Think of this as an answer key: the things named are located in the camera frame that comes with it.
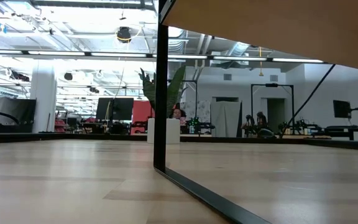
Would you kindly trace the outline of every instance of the black frame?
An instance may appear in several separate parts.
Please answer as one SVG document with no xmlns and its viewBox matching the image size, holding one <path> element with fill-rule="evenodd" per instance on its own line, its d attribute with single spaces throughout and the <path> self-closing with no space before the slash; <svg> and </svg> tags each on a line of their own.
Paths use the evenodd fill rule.
<svg viewBox="0 0 358 224">
<path fill-rule="evenodd" d="M 276 83 L 267 83 L 267 84 L 251 84 L 251 116 L 254 117 L 254 86 L 265 86 L 270 88 L 277 88 L 279 86 L 285 87 L 288 86 L 291 88 L 291 108 L 292 108 L 292 118 L 295 114 L 295 105 L 294 105 L 294 95 L 293 95 L 293 85 L 280 85 Z M 292 120 L 292 126 L 294 127 L 292 129 L 292 134 L 295 134 L 295 119 Z"/>
</svg>

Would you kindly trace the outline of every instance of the white curtain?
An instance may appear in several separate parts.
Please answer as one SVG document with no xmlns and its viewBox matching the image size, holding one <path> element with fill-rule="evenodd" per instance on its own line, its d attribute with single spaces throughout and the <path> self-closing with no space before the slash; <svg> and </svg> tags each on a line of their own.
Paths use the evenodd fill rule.
<svg viewBox="0 0 358 224">
<path fill-rule="evenodd" d="M 235 138 L 239 124 L 239 102 L 216 102 L 211 103 L 211 122 L 215 125 L 212 137 Z"/>
</svg>

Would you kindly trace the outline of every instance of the doorway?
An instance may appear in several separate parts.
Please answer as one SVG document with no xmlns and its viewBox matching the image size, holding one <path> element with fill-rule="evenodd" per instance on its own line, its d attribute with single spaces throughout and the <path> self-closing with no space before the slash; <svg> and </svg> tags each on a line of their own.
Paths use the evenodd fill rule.
<svg viewBox="0 0 358 224">
<path fill-rule="evenodd" d="M 277 133 L 278 125 L 285 122 L 285 99 L 267 98 L 267 123 Z"/>
</svg>

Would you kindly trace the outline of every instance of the wooden floor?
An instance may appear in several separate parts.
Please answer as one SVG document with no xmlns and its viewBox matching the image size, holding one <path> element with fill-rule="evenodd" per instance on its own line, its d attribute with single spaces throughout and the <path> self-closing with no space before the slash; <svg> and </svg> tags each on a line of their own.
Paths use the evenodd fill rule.
<svg viewBox="0 0 358 224">
<path fill-rule="evenodd" d="M 274 223 L 358 223 L 358 151 L 306 145 L 169 146 L 171 169 Z"/>
<path fill-rule="evenodd" d="M 358 223 L 358 151 L 167 146 L 167 165 L 274 223 Z M 0 144 L 0 223 L 225 223 L 157 174 L 145 142 Z"/>
<path fill-rule="evenodd" d="M 0 144 L 0 223 L 225 223 L 157 174 L 152 146 L 123 141 Z"/>
</svg>

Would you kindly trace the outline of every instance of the ceiling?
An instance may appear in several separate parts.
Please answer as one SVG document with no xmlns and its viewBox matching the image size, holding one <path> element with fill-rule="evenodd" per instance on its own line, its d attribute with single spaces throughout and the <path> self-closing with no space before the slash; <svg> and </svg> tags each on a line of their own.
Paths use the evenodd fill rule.
<svg viewBox="0 0 358 224">
<path fill-rule="evenodd" d="M 158 1 L 151 0 L 0 1 L 0 49 L 156 53 L 157 4 Z M 129 28 L 130 42 L 117 39 L 120 27 Z M 237 42 L 174 27 L 169 31 L 170 54 L 226 55 L 231 52 L 233 56 L 261 53 L 264 57 L 297 57 L 265 48 L 260 52 L 249 45 L 241 50 L 235 48 Z M 100 96 L 145 99 L 137 73 L 140 68 L 150 74 L 155 72 L 154 61 L 74 58 L 55 61 L 74 77 L 72 81 L 65 80 L 63 75 L 58 77 L 57 105 L 79 113 L 92 113 Z M 33 62 L 32 58 L 0 57 L 0 96 L 29 97 L 30 83 L 9 76 L 15 71 L 31 80 Z M 195 61 L 172 61 L 168 65 L 170 73 L 181 65 L 195 66 Z M 257 66 L 259 62 L 242 67 Z M 282 68 L 284 64 L 266 63 L 265 67 Z M 22 85 L 8 86 L 17 83 Z M 100 86 L 99 94 L 90 92 L 89 85 Z M 89 100 L 80 101 L 81 97 Z"/>
</svg>

